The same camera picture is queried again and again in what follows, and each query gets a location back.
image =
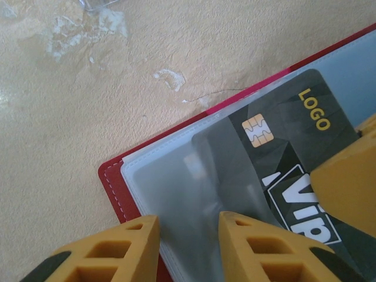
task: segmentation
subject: red card holder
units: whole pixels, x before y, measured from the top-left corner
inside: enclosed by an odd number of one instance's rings
[[[271,77],[260,81],[259,83],[247,88],[246,90],[228,98],[227,100],[223,101],[222,103],[219,103],[218,105],[206,110],[205,112],[202,112],[196,116],[191,117],[190,119],[180,123],[179,125],[176,125],[175,127],[151,138],[150,140],[134,147],[133,149],[128,150],[127,152],[122,153],[119,156],[114,157],[111,160],[108,160],[104,164],[102,164],[98,170],[100,181],[103,184],[103,187],[106,190],[106,193],[108,195],[108,198],[110,199],[110,202],[115,210],[115,213],[121,223],[135,219],[139,216],[141,216],[140,212],[137,209],[137,206],[135,204],[135,201],[132,199],[132,196],[130,194],[130,191],[128,190],[128,187],[123,179],[123,176],[120,172],[120,168],[123,164],[122,158],[132,154],[142,148],[144,148],[147,145],[150,145],[154,143],[155,141],[166,137],[179,129],[182,129],[194,122],[197,122],[198,120],[205,118],[208,115],[211,115],[218,110],[231,105],[232,103],[235,103],[236,101],[239,101],[242,98],[245,98],[252,93],[258,91],[259,89],[267,86],[271,82],[276,81],[277,79],[282,78],[283,76],[296,71],[297,69],[300,69],[301,67],[321,58],[322,56],[376,30],[376,23],[368,26],[367,28],[319,51],[318,53],[292,65],[291,67],[282,70],[281,72],[272,75]],[[169,272],[163,263],[163,260],[161,257],[159,257],[159,264],[158,264],[158,271],[157,271],[157,282],[168,282],[172,281]]]

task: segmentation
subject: credit card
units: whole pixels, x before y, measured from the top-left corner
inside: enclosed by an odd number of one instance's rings
[[[364,261],[375,254],[349,238],[374,247],[376,240],[327,214],[310,185],[312,170],[358,139],[319,71],[301,73],[229,118],[280,224],[331,245],[361,273],[369,268]]]

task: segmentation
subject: card chip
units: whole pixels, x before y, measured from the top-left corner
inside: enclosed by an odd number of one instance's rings
[[[241,125],[251,141],[252,146],[255,148],[274,139],[274,136],[261,113],[251,117]]]

